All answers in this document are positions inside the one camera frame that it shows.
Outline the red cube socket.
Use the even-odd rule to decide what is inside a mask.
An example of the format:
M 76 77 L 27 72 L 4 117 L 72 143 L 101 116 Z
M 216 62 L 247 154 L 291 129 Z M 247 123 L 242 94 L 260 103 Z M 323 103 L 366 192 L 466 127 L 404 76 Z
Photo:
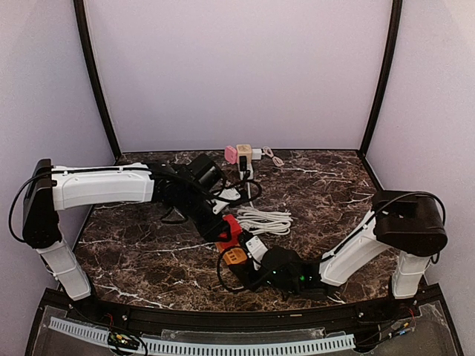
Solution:
M 239 245 L 239 236 L 242 234 L 242 228 L 239 222 L 232 214 L 223 217 L 226 223 L 223 232 L 219 235 L 216 246 L 220 249 L 226 249 L 231 246 Z

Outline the orange power strip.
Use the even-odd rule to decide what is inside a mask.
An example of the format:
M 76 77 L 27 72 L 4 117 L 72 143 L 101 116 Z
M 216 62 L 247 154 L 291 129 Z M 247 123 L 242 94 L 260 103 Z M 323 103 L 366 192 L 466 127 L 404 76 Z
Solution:
M 215 245 L 220 253 L 226 250 L 223 259 L 228 266 L 244 264 L 248 260 L 246 252 L 240 248 L 238 243 L 215 243 Z

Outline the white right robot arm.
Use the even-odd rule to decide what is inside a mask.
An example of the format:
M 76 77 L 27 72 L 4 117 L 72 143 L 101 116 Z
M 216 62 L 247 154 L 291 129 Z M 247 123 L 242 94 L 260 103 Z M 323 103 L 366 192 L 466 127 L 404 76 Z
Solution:
M 225 263 L 239 279 L 231 293 L 270 286 L 286 294 L 308 299 L 329 297 L 359 269 L 389 248 L 399 251 L 390 277 L 389 295 L 394 300 L 416 296 L 419 282 L 431 264 L 439 260 L 448 243 L 446 209 L 436 195 L 425 191 L 377 192 L 364 219 L 338 245 L 315 262 L 296 251 L 267 248 L 258 238 L 245 239 L 220 251 L 217 264 Z

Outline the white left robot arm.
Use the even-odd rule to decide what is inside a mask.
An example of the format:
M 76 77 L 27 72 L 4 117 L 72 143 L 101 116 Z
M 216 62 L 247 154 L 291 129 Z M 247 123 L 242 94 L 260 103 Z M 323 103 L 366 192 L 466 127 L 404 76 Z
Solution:
M 92 168 L 38 161 L 33 176 L 16 193 L 23 200 L 22 232 L 13 238 L 36 250 L 73 301 L 90 297 L 87 274 L 65 242 L 59 212 L 84 205 L 113 202 L 158 202 L 192 221 L 207 242 L 228 242 L 230 224 L 215 211 L 226 198 L 212 193 L 222 171 L 205 154 L 188 165 L 167 162 L 133 163 Z

